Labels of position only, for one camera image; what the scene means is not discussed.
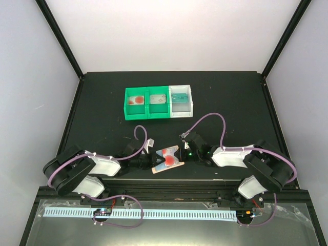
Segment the black table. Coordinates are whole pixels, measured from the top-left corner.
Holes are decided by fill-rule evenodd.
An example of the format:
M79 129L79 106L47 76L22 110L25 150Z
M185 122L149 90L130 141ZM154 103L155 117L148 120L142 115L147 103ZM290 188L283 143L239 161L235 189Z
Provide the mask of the black table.
M210 112L219 112L226 119L225 146L246 146L265 139L279 148L260 82L261 76L256 72L89 72L79 88L61 148L77 144L91 152L113 155L133 138L136 125L147 129L149 137L155 140L155 150L181 145L179 135ZM191 86L192 118L125 121L125 88L165 85ZM196 131L209 144L218 144L221 119L210 116ZM143 139L142 130L138 136ZM187 162L157 174L151 170L134 170L115 179L239 180L249 175L243 168L207 168Z

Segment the cable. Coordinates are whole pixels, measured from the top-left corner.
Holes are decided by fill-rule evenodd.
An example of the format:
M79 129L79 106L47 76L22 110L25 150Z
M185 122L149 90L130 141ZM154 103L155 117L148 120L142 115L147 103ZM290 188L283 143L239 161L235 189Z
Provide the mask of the cable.
M99 157L99 158L104 158L104 159L109 159L109 160L111 160L111 159L113 159L113 160L127 160L127 159L130 159L130 158L136 156L137 154L139 154L139 153L145 148L146 143L147 143L147 137L148 137L148 136L147 136L147 131L146 131L146 129L145 129L143 126L141 126L141 125L137 125L137 126L134 128L134 137L135 137L136 139L138 139L138 138L136 137L136 130L137 130L138 128L142 128L142 129L143 129L143 131L144 131L144 133L145 133L145 140L144 140L144 143L143 143L143 145L141 146L141 148L140 148L138 151L136 151L135 153L133 153L132 155L129 155L129 156L127 156L127 157L122 157L122 158L112 158L112 157L105 156L105 155L97 155L97 154L95 154L95 153L77 155L77 156L73 157L72 159L66 161L64 164L62 164L59 168L57 168L57 169L51 174L51 176L50 176L49 179L48 179L48 186L51 187L51 188L53 188L53 186L52 186L52 180L53 180L53 178L57 175L57 173L59 173L59 172L60 172L63 168L65 168L67 165L71 164L72 162L74 162L74 161L76 161L76 160L78 160L78 159L81 159L81 158L84 158L84 157L88 157L88 156L94 156L94 157Z
M275 198L275 207L273 208L272 215L270 216L269 219L267 219L265 222L260 223L260 224L243 224L239 221L239 219L237 219L238 224L240 224L240 226L244 226L244 227L261 227L261 226L269 223L271 220L273 220L273 218L275 217L276 211L277 211L277 196L276 196L276 193L273 193L273 196Z
M96 215L97 214L95 214L93 216L93 221L96 224L97 223L100 223L100 224L105 224L105 225L108 225L108 226L110 225L110 226L113 226L113 227L119 227L119 228L123 228L123 229L133 229L133 228L136 228L139 225L141 225L141 223L142 223L142 221L144 219L144 215L143 215L144 214L144 209L142 208L140 202L136 198L134 198L133 196L129 196L129 195L116 195L116 196L110 196L110 197L103 198L103 199L94 198L94 197L91 197L91 196L88 196L88 195L86 195L86 196L89 197L92 200L95 200L95 201L107 201L107 200L111 200L111 199L114 199L114 198L122 197L123 196L123 197L127 197L127 198L130 198L130 199L134 200L139 205L139 207L140 207L140 210L141 210L140 220L139 220L139 222L137 224L135 224L133 226L132 225L131 226L119 225L119 224L113 224L113 223L107 223L107 222L99 222L99 221L96 221Z
M219 113L209 113L209 114L204 115L189 130L187 130L181 136L187 136L203 119L205 119L206 117L208 117L210 115L217 115L223 121L223 131L222 131L221 139L220 139L220 147L223 150L225 150L225 151L236 151L236 150L238 150L238 151L247 151L247 150L254 150L254 151L265 152L267 154L270 154L272 156L275 156L275 157L279 158L280 160L282 160L288 166L291 167L291 169L293 170L293 177L291 179L289 179L287 181L287 183L290 183L290 182L292 182L292 181L294 181L296 179L296 177L297 177L297 171L296 171L296 168L294 167L294 165L289 160L287 160L285 157L283 157L283 156L281 156L281 155L279 155L279 154L277 154L277 153L275 153L273 151L266 150L266 149L261 149L261 148L255 148L255 147L225 147L225 146L223 146L223 138L224 138L224 135L225 135L225 132L226 132L226 121L225 121L224 117L221 114L219 114Z

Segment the white backdrop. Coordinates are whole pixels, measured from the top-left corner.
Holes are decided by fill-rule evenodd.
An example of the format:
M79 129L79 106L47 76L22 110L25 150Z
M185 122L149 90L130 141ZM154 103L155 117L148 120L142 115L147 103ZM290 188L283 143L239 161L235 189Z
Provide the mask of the white backdrop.
M262 72L300 0L47 0L88 71Z

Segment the red circle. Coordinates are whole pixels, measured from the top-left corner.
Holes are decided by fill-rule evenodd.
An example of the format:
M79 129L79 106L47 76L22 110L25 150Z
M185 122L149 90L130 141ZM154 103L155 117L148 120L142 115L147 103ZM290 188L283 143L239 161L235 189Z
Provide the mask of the red circle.
M135 98L135 102L136 102L137 104L143 104L143 103L144 103L144 97L143 97L143 96L137 96L137 97Z
M172 166L175 163L175 159L172 155L168 155L165 157L165 165Z

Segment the purple cable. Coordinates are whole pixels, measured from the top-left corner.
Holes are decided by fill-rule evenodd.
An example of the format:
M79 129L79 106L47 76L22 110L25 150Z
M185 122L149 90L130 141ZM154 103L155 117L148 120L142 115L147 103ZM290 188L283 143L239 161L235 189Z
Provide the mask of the purple cable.
M84 158L84 157L87 157L87 156L95 156L95 157L104 158L104 159L127 160L127 159L130 159L130 158L136 156L137 154L139 154L139 153L145 148L145 145L146 145L146 142L147 142L147 131L146 131L146 129L145 129L143 126L141 126L141 125L137 125L137 126L134 128L134 137L135 137L136 139L138 139L138 138L136 137L136 130L137 130L138 128L142 128L143 131L145 132L145 140L144 140L143 145L141 146L141 148L140 148L137 152L133 153L132 155L129 155L129 156L127 156L127 157L122 157L122 158L111 158L111 157L109 157L109 156L105 156L105 155L94 155L93 153L77 155L77 156L73 157L72 159L66 161L64 164L62 164L59 168L57 168L57 169L51 174L51 176L50 176L49 179L48 179L48 186L51 187L51 188L53 188L53 186L52 186L51 183L52 183L52 180L53 180L54 176L56 176L56 174L59 173L59 172L60 172L63 168L65 168L67 165L69 165L70 163L72 163L72 162L74 162L74 161L76 161L76 160L78 160L78 159L81 159L81 158Z
M119 227L119 228L123 228L123 229L132 229L132 228L136 228L139 225L141 225L141 223L142 223L142 221L144 219L144 215L143 215L144 214L144 210L143 210L140 202L136 198L134 198L133 196L129 196L129 195L116 195L116 196L111 196L111 197L107 197L107 198L103 198L103 199L94 198L94 197L91 197L91 196L88 196L88 195L86 195L86 196L89 197L92 200L95 200L95 201L107 201L107 200L111 200L111 199L114 199L114 198L117 198L117 197L122 197L122 196L123 197L127 197L127 198L130 198L130 199L134 200L139 205L140 210L141 210L141 218L140 218L139 222L137 224L133 225L133 226L132 225L131 226L119 225L119 224L106 223L106 222L98 222L98 221L96 221L96 215L97 214L95 214L93 216L93 221L95 223L102 223L102 224L106 224L108 226L110 225L110 226Z
M277 196L276 196L276 193L273 193L273 196L275 198L275 207L273 208L273 212L272 212L272 215L270 216L269 219L267 219L265 222L263 223L260 223L260 224L243 224L239 221L239 219L237 219L237 222L241 225L241 226L244 226L244 227L261 227L267 223L269 223L271 220L273 220L273 218L275 217L275 214L276 214L276 210L277 210Z
M261 149L261 148L255 148L255 147L224 147L223 146L223 138L224 138L224 134L226 132L226 121L224 119L224 117L219 114L219 113L209 113L209 114L206 114L204 115L202 118L200 118L189 130L187 130L184 135L186 136L187 134L189 134L203 119L205 119L206 117L210 116L210 115L217 115L219 116L222 121L223 121L223 131L222 131L222 134L221 134L221 139L220 139L220 147L223 149L223 150L226 150L226 151L245 151L245 150L254 150L254 151L261 151L261 152L265 152L267 154L270 154L270 155L273 155L277 158L279 158L280 160L284 161L286 164L288 164L288 166L291 167L291 169L293 170L293 177L291 179L289 179L287 181L287 183L290 183L292 181L294 181L297 177L297 171L296 171L296 168L294 167L294 165L289 161L287 160L285 157L273 152L273 151L270 151L270 150L265 150L265 149Z

